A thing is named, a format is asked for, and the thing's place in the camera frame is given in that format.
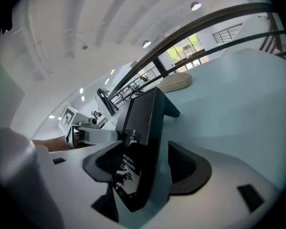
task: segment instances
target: white ceiling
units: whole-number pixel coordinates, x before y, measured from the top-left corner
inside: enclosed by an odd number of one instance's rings
[[[192,12],[194,1],[202,7]],[[13,129],[33,136],[82,85],[94,82],[97,89],[112,69],[139,60],[177,27],[245,2],[21,0],[13,10],[12,30],[0,38],[0,62],[26,94]],[[144,40],[153,43],[143,49]]]

